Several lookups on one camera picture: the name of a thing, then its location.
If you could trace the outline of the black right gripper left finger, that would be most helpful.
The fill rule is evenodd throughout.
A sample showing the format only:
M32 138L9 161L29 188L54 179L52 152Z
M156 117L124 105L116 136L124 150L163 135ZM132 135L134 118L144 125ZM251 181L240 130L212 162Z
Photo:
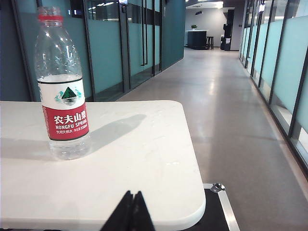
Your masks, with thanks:
M111 216L102 227L103 231L128 231L133 194L127 191Z

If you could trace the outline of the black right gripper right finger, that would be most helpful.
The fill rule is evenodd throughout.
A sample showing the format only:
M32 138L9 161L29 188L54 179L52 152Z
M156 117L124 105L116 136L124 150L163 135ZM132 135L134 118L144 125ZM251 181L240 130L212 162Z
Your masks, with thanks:
M154 231L154 225L141 191L135 195L131 209L132 231Z

